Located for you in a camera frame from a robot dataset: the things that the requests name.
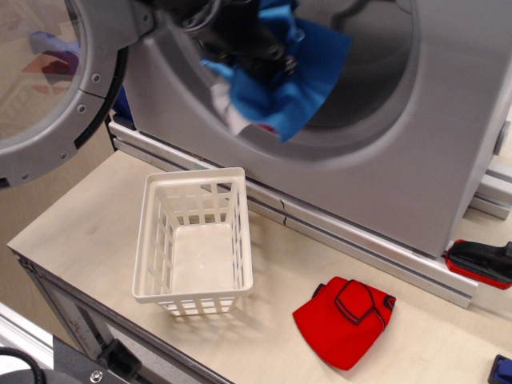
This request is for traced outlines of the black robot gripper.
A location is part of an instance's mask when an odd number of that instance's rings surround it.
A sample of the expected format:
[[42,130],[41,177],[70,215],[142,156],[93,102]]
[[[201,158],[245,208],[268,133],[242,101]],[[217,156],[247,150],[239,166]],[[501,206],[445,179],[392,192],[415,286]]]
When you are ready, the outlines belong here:
[[243,69],[275,88],[295,72],[298,60],[259,18],[259,1],[208,1],[187,21],[187,32],[212,58],[244,58]]

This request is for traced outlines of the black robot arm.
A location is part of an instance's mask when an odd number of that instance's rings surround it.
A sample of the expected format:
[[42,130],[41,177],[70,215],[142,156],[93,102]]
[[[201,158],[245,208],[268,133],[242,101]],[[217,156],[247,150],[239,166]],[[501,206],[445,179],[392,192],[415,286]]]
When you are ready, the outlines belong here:
[[260,1],[148,1],[163,10],[180,31],[199,41],[206,57],[238,66],[273,86],[297,65],[285,43],[259,17]]

